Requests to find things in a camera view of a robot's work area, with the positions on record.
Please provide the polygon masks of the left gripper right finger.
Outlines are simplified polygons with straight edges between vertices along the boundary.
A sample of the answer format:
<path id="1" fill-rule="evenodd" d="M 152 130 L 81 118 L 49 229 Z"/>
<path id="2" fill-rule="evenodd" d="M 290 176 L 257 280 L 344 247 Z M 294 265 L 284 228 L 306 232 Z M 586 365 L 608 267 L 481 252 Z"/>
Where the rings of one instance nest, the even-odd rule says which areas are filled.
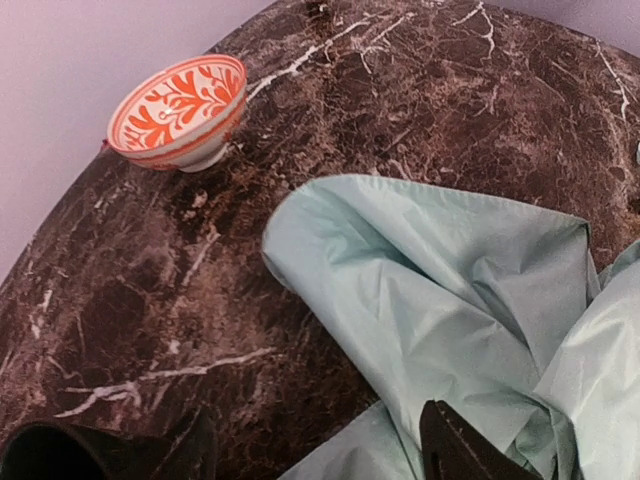
<path id="1" fill-rule="evenodd" d="M 428 480 L 534 480 L 445 401 L 428 400 L 419 422 Z"/>

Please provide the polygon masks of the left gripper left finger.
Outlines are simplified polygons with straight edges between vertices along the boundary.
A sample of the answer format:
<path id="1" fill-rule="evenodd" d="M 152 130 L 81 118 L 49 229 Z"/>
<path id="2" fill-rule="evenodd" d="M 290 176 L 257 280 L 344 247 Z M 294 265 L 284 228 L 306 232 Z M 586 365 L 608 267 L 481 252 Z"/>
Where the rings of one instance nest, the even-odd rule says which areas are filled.
<path id="1" fill-rule="evenodd" d="M 39 420 L 1 448 L 3 479 L 214 479 L 217 438 L 206 409 L 192 409 L 163 436 Z"/>

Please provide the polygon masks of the mint green folding umbrella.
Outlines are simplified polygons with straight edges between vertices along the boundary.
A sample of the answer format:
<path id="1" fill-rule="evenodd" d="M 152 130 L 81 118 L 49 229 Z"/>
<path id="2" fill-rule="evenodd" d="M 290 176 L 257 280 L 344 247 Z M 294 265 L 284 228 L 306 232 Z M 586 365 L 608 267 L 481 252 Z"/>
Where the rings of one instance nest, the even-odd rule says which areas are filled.
<path id="1" fill-rule="evenodd" d="M 265 262 L 378 395 L 289 479 L 426 479 L 445 401 L 539 479 L 639 475 L 639 247 L 597 270 L 578 217 L 392 178 L 320 178 Z"/>

